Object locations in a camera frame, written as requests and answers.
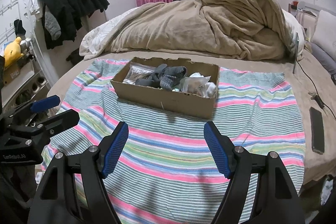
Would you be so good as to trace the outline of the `white sock bundle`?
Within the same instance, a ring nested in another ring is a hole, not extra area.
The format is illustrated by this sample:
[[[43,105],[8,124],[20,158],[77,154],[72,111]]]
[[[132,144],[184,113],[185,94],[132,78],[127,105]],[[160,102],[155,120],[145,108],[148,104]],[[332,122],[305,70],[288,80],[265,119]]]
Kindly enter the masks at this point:
[[[216,84],[210,82],[210,76],[203,76],[199,72],[193,73],[190,75],[191,78],[197,78],[201,81],[200,84],[197,84],[197,87],[192,89],[192,93],[195,93],[204,98],[213,98],[216,91]]]

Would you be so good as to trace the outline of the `clear plastic snack bag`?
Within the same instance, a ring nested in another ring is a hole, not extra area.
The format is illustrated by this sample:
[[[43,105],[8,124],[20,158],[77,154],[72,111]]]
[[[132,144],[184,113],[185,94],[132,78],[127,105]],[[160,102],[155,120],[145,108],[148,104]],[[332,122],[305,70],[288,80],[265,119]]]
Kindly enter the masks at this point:
[[[181,80],[180,92],[195,94],[201,97],[206,96],[206,83],[209,82],[210,76],[207,77],[185,77]]]

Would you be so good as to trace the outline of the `cotton swab bag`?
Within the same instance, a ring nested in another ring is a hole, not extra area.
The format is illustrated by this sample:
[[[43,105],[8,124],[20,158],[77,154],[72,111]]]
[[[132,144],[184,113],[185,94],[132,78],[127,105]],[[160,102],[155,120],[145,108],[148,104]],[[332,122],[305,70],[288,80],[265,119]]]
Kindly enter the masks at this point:
[[[129,66],[129,71],[126,74],[122,82],[124,84],[134,85],[135,82],[139,79],[148,79],[151,76],[151,74],[154,72],[154,70],[155,70],[155,67],[131,62]]]

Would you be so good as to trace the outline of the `grey sock pair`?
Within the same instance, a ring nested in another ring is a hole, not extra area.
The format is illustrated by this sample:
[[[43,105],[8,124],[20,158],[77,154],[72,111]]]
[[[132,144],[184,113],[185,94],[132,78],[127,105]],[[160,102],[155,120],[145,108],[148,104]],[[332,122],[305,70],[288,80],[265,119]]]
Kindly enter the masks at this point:
[[[187,67],[168,67],[167,64],[161,64],[155,68],[150,76],[145,79],[137,79],[135,84],[172,91],[186,76]]]

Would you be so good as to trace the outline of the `yellow plush toy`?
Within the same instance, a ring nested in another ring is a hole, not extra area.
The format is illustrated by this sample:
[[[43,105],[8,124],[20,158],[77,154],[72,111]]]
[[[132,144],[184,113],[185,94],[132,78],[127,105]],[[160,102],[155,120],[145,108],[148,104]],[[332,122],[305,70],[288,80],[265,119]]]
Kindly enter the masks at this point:
[[[15,40],[9,43],[4,50],[3,57],[5,58],[5,69],[15,63],[19,58],[23,56],[21,53],[21,41],[22,39],[18,36]]]

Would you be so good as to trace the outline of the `white shelf rack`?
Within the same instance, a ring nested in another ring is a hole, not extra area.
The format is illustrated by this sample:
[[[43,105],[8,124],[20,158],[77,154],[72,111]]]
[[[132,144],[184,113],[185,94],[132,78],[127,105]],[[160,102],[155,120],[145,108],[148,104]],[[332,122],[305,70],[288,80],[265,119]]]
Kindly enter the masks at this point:
[[[15,39],[15,20],[21,19],[19,0],[10,0],[1,5],[1,54]],[[2,107],[11,110],[21,103],[46,98],[50,89],[42,69],[41,50],[34,34],[27,31],[21,41],[21,56],[4,72]]]

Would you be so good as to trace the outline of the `striped colourful towel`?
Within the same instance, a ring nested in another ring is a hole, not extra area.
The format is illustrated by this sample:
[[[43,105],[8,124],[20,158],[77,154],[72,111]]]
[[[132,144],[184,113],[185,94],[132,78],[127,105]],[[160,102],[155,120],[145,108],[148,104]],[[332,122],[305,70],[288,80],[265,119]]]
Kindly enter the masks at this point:
[[[61,111],[76,110],[77,126],[53,137],[43,151],[82,153],[118,122],[129,137],[114,172],[104,180],[122,223],[210,223],[228,180],[218,172],[203,135],[204,120],[120,100],[112,78],[126,61],[97,59],[72,81]],[[283,73],[222,67],[213,122],[249,152],[279,154],[296,189],[304,177],[305,133]]]

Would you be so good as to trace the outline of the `white floral quilt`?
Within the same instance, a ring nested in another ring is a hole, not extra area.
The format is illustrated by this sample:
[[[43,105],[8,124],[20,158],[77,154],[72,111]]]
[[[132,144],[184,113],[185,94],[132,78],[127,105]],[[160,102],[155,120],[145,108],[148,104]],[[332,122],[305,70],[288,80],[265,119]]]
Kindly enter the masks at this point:
[[[123,14],[108,20],[107,22],[88,32],[81,41],[79,55],[83,57],[84,60],[93,59],[101,55],[104,52],[104,48],[106,47],[106,43],[103,43],[102,41],[123,18],[136,9],[137,7],[127,10]]]

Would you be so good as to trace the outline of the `black clothes pile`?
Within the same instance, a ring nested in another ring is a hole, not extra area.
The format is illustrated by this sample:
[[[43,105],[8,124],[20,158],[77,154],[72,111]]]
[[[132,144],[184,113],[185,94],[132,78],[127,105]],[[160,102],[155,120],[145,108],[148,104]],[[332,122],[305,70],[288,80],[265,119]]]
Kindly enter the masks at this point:
[[[108,0],[39,0],[42,4],[42,24],[48,50],[74,41],[82,28],[82,19],[97,10],[105,11]]]

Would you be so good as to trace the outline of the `black smartphone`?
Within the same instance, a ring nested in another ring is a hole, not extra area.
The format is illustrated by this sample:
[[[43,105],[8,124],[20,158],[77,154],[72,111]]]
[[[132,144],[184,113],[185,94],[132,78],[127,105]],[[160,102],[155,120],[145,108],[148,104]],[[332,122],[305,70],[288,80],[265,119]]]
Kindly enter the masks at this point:
[[[323,155],[325,152],[325,135],[322,114],[313,107],[309,109],[309,114],[311,123],[311,148],[313,152]]]

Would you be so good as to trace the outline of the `cardboard box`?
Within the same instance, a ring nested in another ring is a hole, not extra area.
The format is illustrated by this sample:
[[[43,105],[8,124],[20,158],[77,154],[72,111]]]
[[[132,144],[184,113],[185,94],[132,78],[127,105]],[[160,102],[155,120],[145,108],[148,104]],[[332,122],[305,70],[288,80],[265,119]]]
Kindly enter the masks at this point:
[[[219,82],[219,67],[215,64],[200,63],[183,58],[163,59],[159,57],[149,59],[134,57],[130,62],[151,67],[157,67],[161,64],[167,64],[169,67],[184,66],[189,74],[199,72],[201,75],[209,76],[211,82],[215,84]],[[130,69],[130,62],[124,65],[111,80],[111,84],[119,98],[192,117],[212,118],[216,97],[204,98],[196,94],[172,92],[124,83],[123,80]]]

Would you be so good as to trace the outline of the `beige bed sheet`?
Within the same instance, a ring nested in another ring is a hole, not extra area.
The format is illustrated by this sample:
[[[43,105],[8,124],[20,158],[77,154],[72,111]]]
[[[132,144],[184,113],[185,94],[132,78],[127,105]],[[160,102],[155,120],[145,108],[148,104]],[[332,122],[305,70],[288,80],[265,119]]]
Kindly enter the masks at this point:
[[[122,101],[112,87],[113,76],[133,57],[178,59],[179,55],[159,52],[108,53],[81,61],[62,76],[50,94],[61,99],[60,110],[74,107],[88,110],[100,103],[109,117],[123,119],[143,115],[147,121],[159,119],[150,132],[163,132],[167,126],[199,125],[200,119],[163,111],[134,102]],[[255,152],[275,149],[283,159],[297,187],[335,174],[335,84],[329,73],[308,51],[295,67],[286,61],[262,62],[185,55],[185,59],[218,65],[219,93],[213,112],[214,124],[235,143]],[[311,148],[309,109],[323,118],[325,152]]]

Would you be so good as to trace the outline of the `black tablet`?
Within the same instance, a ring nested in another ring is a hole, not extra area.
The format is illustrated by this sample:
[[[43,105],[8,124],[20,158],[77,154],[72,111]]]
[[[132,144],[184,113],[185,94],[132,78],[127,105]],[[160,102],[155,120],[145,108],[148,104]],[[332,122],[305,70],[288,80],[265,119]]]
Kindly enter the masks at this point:
[[[299,46],[299,35],[298,32],[295,33],[295,48],[294,48],[294,62],[293,62],[293,75],[295,74],[295,67],[297,64],[297,56],[298,56],[298,46]]]

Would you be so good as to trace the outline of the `beige plush blanket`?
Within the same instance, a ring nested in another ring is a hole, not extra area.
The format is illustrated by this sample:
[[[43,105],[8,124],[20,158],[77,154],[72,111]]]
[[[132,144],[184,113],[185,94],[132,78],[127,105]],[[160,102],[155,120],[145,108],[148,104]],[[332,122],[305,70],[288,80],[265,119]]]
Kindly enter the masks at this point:
[[[250,61],[294,56],[295,48],[293,30],[276,0],[147,3],[102,42],[104,52],[198,52]]]

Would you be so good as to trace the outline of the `white floral pillow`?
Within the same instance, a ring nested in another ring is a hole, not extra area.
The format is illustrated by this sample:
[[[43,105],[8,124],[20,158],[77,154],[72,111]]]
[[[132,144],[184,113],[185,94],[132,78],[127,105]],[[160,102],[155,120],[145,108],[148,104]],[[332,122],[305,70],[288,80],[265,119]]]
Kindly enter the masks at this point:
[[[333,59],[335,59],[335,29],[335,16],[325,10],[321,10],[317,17],[311,42],[322,48]]]

